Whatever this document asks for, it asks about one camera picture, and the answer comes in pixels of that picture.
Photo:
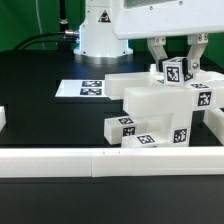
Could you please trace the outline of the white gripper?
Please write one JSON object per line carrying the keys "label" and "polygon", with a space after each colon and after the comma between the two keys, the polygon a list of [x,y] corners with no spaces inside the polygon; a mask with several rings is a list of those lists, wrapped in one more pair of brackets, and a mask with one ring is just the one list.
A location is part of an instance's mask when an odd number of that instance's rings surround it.
{"label": "white gripper", "polygon": [[168,59],[165,37],[189,35],[188,71],[198,72],[207,33],[224,32],[224,0],[111,0],[111,21],[118,39],[149,38],[158,72]]}

